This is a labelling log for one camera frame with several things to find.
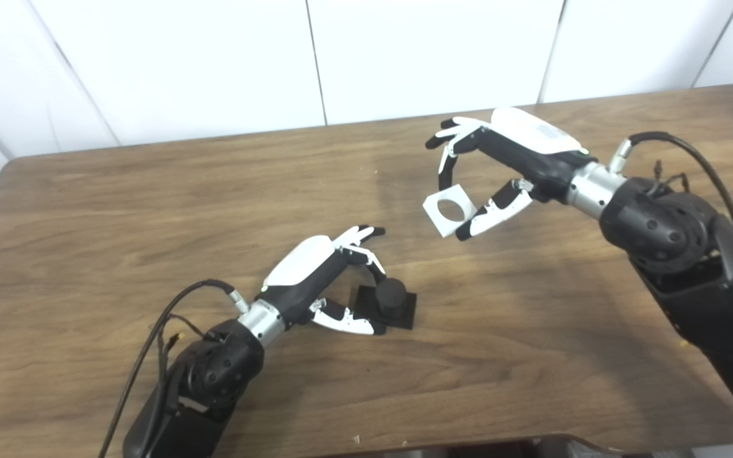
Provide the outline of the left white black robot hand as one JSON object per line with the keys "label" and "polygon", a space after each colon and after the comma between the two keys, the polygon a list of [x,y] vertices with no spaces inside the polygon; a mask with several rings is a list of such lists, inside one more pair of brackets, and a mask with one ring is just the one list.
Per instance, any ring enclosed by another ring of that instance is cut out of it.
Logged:
{"label": "left white black robot hand", "polygon": [[303,240],[271,270],[256,302],[272,309],[284,330],[314,323],[341,333],[384,335],[385,325],[322,297],[349,267],[366,267],[376,284],[387,279],[375,253],[363,247],[384,234],[384,227],[356,225],[334,239],[315,235]]}

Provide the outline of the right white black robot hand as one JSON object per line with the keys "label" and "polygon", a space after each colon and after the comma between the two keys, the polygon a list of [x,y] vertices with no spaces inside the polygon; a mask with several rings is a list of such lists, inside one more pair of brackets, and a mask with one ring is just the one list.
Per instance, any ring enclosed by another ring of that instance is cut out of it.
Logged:
{"label": "right white black robot hand", "polygon": [[497,108],[490,121],[455,116],[440,123],[425,148],[443,147],[437,172],[440,190],[453,184],[460,156],[480,151],[521,177],[509,180],[454,234],[466,241],[514,218],[533,201],[565,204],[578,171],[598,159],[572,136],[520,108]]}

